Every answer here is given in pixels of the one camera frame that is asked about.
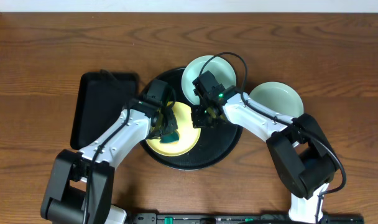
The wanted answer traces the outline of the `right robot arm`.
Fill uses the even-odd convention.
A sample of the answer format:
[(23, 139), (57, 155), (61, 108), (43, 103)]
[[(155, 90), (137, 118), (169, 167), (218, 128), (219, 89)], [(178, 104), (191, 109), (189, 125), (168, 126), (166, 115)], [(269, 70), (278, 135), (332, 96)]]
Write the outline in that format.
[(323, 199), (334, 192), (328, 185), (335, 172), (344, 169), (315, 118), (275, 112), (234, 86), (198, 86), (194, 92), (200, 105), (193, 123), (209, 126), (225, 120), (263, 140), (280, 180), (292, 194), (290, 219), (320, 223)]

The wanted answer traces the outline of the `yellow plate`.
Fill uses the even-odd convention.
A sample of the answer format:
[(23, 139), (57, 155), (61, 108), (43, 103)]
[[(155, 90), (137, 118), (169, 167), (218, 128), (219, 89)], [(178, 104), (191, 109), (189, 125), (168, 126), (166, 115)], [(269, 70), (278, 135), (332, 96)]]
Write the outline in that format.
[(191, 150), (198, 142), (201, 134), (200, 128), (193, 127), (191, 108), (188, 105), (176, 102), (173, 106), (173, 113), (177, 119), (179, 141), (172, 144), (161, 144), (160, 139), (146, 140), (146, 143), (154, 152), (169, 157), (181, 156)]

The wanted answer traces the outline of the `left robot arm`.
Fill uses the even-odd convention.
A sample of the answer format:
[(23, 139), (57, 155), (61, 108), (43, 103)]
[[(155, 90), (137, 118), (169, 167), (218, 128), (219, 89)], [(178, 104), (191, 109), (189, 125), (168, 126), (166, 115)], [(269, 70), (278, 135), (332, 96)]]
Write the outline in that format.
[(52, 223), (124, 223), (111, 204), (116, 168), (135, 145), (177, 130), (172, 100), (132, 100), (116, 121), (78, 152), (64, 149), (54, 160), (40, 216)]

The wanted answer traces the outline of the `light blue plate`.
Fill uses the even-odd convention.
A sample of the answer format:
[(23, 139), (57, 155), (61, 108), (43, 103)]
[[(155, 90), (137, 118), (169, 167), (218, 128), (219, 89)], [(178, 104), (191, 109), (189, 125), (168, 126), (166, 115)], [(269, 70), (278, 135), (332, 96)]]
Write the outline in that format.
[(299, 117), (304, 113), (300, 95), (290, 86), (280, 82), (266, 82), (249, 94), (254, 101), (281, 114)]
[[(211, 57), (211, 55), (198, 57), (191, 61), (183, 71), (181, 81), (182, 91), (186, 99), (193, 105), (199, 105), (200, 99), (195, 95), (195, 86), (192, 82), (199, 76), (201, 68)], [(225, 88), (233, 85), (236, 86), (236, 73), (225, 59), (221, 57), (214, 58), (203, 70), (203, 72), (207, 71), (210, 71), (215, 79)]]

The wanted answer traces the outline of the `green sponge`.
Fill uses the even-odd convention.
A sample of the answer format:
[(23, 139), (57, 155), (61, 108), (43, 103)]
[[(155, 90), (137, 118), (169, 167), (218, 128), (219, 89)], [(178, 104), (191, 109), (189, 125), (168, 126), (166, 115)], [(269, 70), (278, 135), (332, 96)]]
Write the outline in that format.
[(173, 131), (172, 133), (170, 134), (165, 134), (163, 135), (161, 138), (160, 138), (160, 143), (161, 144), (172, 144), (174, 142), (177, 142), (179, 141), (179, 134), (177, 133), (177, 131)]

